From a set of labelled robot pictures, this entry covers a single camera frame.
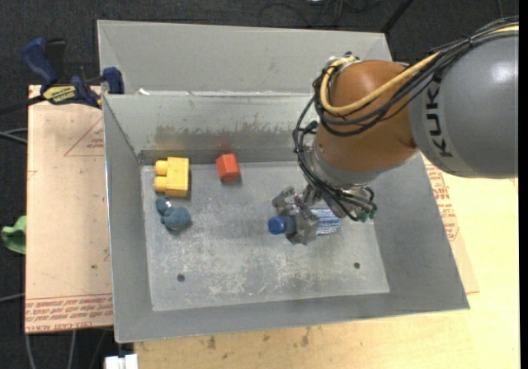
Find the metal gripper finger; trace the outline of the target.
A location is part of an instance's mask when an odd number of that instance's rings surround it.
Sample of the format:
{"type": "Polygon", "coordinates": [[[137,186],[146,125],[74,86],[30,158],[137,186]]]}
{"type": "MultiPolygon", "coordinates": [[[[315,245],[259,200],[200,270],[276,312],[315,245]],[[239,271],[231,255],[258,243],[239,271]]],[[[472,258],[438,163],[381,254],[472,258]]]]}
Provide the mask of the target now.
{"type": "Polygon", "coordinates": [[[317,237],[318,219],[310,210],[287,216],[286,238],[293,244],[306,245],[317,237]]]}
{"type": "Polygon", "coordinates": [[[271,204],[277,211],[295,211],[297,209],[296,198],[295,189],[289,186],[274,197],[271,204]]]}

